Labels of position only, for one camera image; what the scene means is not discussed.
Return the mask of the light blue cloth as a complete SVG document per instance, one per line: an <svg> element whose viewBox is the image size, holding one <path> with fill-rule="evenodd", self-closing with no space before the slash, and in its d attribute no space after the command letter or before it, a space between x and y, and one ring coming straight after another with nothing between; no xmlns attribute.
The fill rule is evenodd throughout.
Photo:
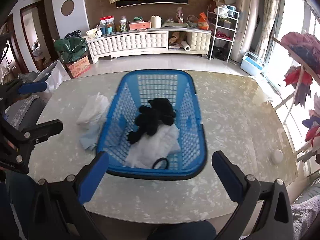
<svg viewBox="0 0 320 240"><path fill-rule="evenodd" d="M80 144L84 150L93 151L98 143L101 126L96 124L80 136Z"/></svg>

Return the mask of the white quilted cloth bundle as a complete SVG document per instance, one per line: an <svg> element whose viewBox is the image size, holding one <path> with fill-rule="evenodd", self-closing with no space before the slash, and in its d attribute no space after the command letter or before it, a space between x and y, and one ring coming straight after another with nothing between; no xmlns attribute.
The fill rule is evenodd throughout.
<svg viewBox="0 0 320 240"><path fill-rule="evenodd" d="M89 96L76 124L83 129L89 129L99 124L99 121L105 116L109 105L108 98L100 93Z"/></svg>

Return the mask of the blue plastic laundry basket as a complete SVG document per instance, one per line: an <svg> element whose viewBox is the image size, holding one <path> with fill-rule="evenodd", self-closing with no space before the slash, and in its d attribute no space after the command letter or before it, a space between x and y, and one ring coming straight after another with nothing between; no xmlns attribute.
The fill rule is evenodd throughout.
<svg viewBox="0 0 320 240"><path fill-rule="evenodd" d="M187 180L207 162L193 78L181 70L135 70L121 79L97 151L108 174L146 180Z"/></svg>

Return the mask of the black plush toy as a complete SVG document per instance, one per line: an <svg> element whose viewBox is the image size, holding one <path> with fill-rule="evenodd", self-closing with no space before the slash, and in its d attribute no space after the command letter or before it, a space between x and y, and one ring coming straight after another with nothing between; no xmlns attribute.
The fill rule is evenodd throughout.
<svg viewBox="0 0 320 240"><path fill-rule="evenodd" d="M146 134L153 136L156 134L159 125L165 124L171 126L174 124L176 112L167 98L155 98L149 100L148 106L139 107L139 115L135 118L136 131L130 131L127 135L127 141L133 145Z"/></svg>

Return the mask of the white fluffy towel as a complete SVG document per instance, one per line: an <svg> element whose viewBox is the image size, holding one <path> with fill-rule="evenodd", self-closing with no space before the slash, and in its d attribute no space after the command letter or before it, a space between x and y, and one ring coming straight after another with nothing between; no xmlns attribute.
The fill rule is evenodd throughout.
<svg viewBox="0 0 320 240"><path fill-rule="evenodd" d="M131 168L153 168L156 161L166 158L169 154L178 153L181 147L178 143L180 130L175 124L159 125L157 132L149 136L144 134L130 148L125 159L125 166Z"/></svg>

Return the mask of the white paper shopping bag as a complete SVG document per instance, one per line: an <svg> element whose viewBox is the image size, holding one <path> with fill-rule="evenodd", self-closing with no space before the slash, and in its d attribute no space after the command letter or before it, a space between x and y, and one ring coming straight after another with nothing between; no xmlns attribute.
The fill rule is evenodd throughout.
<svg viewBox="0 0 320 240"><path fill-rule="evenodd" d="M47 83L46 91L54 93L61 85L61 83L70 79L71 78L65 70L63 64L59 60L56 60L46 69L40 72L40 74L36 77L34 82L45 81Z"/></svg>

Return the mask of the green plastic bag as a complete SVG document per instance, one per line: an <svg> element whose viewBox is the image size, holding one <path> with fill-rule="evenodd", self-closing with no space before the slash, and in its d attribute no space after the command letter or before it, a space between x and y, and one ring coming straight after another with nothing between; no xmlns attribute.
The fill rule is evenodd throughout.
<svg viewBox="0 0 320 240"><path fill-rule="evenodd" d="M54 48L62 63L74 63L88 51L86 39L74 36L56 40Z"/></svg>

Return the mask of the orange pink box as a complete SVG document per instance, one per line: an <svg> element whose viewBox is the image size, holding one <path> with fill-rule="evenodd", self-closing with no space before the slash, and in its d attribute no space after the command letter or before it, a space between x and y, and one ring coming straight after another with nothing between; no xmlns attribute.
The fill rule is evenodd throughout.
<svg viewBox="0 0 320 240"><path fill-rule="evenodd" d="M140 29L149 29L149 28L151 28L150 21L137 21L137 22L129 23L130 30L140 30Z"/></svg>

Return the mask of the cream plastic jug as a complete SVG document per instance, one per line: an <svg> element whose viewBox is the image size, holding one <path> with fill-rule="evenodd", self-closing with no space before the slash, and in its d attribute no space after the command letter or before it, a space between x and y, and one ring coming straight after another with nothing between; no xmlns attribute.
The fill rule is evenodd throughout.
<svg viewBox="0 0 320 240"><path fill-rule="evenodd" d="M150 18L152 28L161 28L162 27L162 18L160 16L152 15Z"/></svg>

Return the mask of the wooden clothes drying rack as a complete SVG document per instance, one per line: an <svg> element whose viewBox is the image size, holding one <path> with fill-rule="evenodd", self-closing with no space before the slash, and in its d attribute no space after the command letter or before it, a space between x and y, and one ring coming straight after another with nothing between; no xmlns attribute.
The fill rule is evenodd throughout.
<svg viewBox="0 0 320 240"><path fill-rule="evenodd" d="M285 119L282 122L283 126L286 126L286 121L289 117L289 115L291 114L292 108L295 104L295 98L297 96L299 87L303 81L303 76L304 73L308 73L312 79L319 85L319 76L312 70L312 68L299 56L297 55L289 46L287 46L286 44L284 44L283 42L279 41L278 39L276 39L275 37L272 37L272 40L274 42L276 42L277 44L281 45L283 48L285 48L288 51L289 57L291 57L293 60L295 60L297 63L300 64L300 71L299 71L299 76L298 76L298 80L296 83L296 87L293 93L291 93L289 96L287 96L284 100L281 101L281 103L279 103L278 105L276 105L276 107L274 107L274 110L278 110L280 107L282 107L283 105L286 105L286 103L292 99L292 103L291 106L287 112L287 115L285 117Z"/></svg>

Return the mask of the light blue storage box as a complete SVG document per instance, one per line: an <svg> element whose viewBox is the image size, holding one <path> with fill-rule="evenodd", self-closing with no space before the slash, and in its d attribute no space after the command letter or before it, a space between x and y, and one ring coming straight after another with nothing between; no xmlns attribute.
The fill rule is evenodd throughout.
<svg viewBox="0 0 320 240"><path fill-rule="evenodd" d="M242 57L240 68L250 76L261 74L266 63L254 53L248 51Z"/></svg>

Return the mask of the white tufted TV cabinet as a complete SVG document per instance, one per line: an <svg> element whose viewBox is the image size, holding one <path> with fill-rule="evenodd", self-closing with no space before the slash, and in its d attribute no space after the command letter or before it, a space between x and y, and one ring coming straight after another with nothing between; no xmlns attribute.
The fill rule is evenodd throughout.
<svg viewBox="0 0 320 240"><path fill-rule="evenodd" d="M101 57L111 58L150 54L195 54L208 55L210 30L182 27L161 27L130 30L106 35L88 41L93 63ZM185 40L191 50L185 51L181 41Z"/></svg>

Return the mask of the white metal shelf rack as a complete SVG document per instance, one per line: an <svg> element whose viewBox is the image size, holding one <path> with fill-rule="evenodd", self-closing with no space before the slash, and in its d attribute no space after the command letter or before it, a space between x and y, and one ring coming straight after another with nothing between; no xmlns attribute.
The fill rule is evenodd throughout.
<svg viewBox="0 0 320 240"><path fill-rule="evenodd" d="M207 7L207 18L211 33L208 59L220 55L229 61L235 42L240 13L233 5L219 4Z"/></svg>

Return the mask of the tall silver air conditioner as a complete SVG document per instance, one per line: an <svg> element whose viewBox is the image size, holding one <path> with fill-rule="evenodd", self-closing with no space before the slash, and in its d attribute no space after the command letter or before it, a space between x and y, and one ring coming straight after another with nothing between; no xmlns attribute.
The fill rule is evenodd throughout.
<svg viewBox="0 0 320 240"><path fill-rule="evenodd" d="M230 59L240 63L243 55L249 51L258 17L259 0L236 0L239 12Z"/></svg>

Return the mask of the patterned curtain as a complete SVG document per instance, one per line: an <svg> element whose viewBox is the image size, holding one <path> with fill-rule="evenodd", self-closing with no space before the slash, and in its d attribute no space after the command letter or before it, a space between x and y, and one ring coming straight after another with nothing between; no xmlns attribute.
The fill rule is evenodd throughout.
<svg viewBox="0 0 320 240"><path fill-rule="evenodd" d="M274 26L278 12L279 0L263 0L263 2L264 13L262 21L262 30L257 47L255 49L255 54L262 60L265 59L267 53L271 31Z"/></svg>

